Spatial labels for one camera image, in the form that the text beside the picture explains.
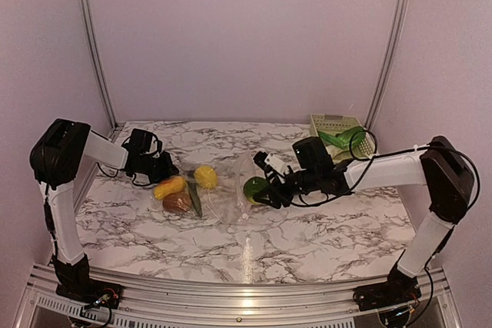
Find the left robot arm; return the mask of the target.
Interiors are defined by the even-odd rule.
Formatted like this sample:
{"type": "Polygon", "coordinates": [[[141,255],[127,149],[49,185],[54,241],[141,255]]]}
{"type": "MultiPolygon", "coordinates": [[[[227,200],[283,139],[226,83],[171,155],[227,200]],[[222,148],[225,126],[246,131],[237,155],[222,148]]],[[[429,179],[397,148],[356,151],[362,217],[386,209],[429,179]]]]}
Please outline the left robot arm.
{"type": "Polygon", "coordinates": [[[178,169],[161,140],[142,129],[134,129],[129,139],[117,145],[94,132],[89,124],[57,119],[32,148],[29,162],[43,196],[45,223],[52,238],[56,293],[85,303],[87,308],[115,310],[123,288],[91,278],[76,227],[74,183],[84,157],[129,177],[143,175],[150,184],[175,176],[178,169]]]}

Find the clear zip top bag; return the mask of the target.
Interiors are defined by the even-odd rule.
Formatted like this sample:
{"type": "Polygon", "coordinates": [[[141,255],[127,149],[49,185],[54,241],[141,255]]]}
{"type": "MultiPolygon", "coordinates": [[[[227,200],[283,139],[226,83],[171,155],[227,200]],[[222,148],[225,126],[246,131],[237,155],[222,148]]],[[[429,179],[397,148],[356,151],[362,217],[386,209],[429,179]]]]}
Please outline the clear zip top bag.
{"type": "Polygon", "coordinates": [[[193,206],[186,213],[170,213],[163,210],[162,200],[156,200],[153,195],[153,190],[158,184],[155,185],[149,195],[150,208],[152,210],[161,210],[166,214],[184,215],[201,220],[215,219],[222,224],[246,223],[250,217],[252,204],[244,197],[243,186],[249,178],[257,174],[250,151],[245,151],[236,157],[218,158],[208,162],[180,161],[178,169],[179,173],[175,176],[183,177],[186,182],[184,190],[180,192],[188,193],[188,181],[196,183],[198,195],[201,199],[203,217],[196,215],[193,206]],[[201,165],[208,165],[214,168],[218,175],[216,188],[205,189],[195,181],[194,170],[201,165]]]}

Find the fake bok choy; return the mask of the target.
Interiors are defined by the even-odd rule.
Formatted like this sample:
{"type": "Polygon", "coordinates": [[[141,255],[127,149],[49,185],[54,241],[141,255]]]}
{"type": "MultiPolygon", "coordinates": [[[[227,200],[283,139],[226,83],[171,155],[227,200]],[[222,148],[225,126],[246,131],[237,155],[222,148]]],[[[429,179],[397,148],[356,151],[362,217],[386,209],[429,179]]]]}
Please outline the fake bok choy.
{"type": "Polygon", "coordinates": [[[317,131],[318,137],[328,146],[330,152],[339,160],[352,158],[353,156],[363,158],[366,131],[361,126],[349,128],[341,133],[329,134],[325,131],[317,131]]]}

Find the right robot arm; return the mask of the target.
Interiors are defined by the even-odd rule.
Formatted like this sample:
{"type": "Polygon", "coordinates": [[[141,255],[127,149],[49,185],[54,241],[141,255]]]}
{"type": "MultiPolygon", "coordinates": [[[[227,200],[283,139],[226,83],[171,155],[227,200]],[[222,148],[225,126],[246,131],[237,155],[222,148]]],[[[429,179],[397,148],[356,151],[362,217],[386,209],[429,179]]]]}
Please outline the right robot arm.
{"type": "Polygon", "coordinates": [[[302,207],[303,202],[294,199],[317,191],[330,202],[379,187],[427,187],[429,211],[387,279],[354,290],[354,301],[361,311],[420,298],[418,274],[442,251],[454,228],[477,202],[480,178],[473,161],[444,136],[436,136],[424,146],[366,158],[352,157],[338,164],[319,137],[307,137],[292,147],[301,166],[299,171],[273,154],[259,151],[254,156],[254,163],[263,170],[268,183],[255,194],[258,203],[275,209],[302,207]]]}

